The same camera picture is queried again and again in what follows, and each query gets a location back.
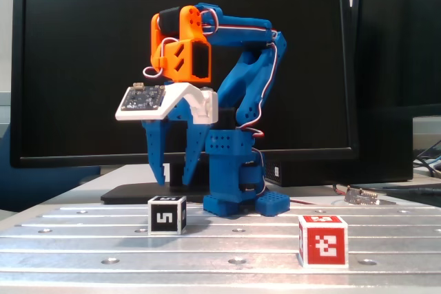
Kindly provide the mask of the orange gripper body housing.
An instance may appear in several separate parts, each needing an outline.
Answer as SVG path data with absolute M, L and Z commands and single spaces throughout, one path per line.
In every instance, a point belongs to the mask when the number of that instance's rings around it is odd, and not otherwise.
M 174 82 L 211 82 L 211 45 L 203 34 L 195 6 L 170 8 L 151 20 L 150 61 L 155 71 Z

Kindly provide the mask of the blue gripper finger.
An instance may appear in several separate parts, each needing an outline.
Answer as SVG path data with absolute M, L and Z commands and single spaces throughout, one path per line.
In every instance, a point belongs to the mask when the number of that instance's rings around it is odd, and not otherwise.
M 148 163 L 153 171 L 156 181 L 160 185 L 165 184 L 164 153 L 165 142 L 170 122 L 164 120 L 144 120 L 143 128 L 147 140 Z
M 201 152 L 205 148 L 205 139 L 211 125 L 195 124 L 193 120 L 187 121 L 187 146 L 185 149 L 185 166 L 183 184 L 190 185 L 196 172 Z

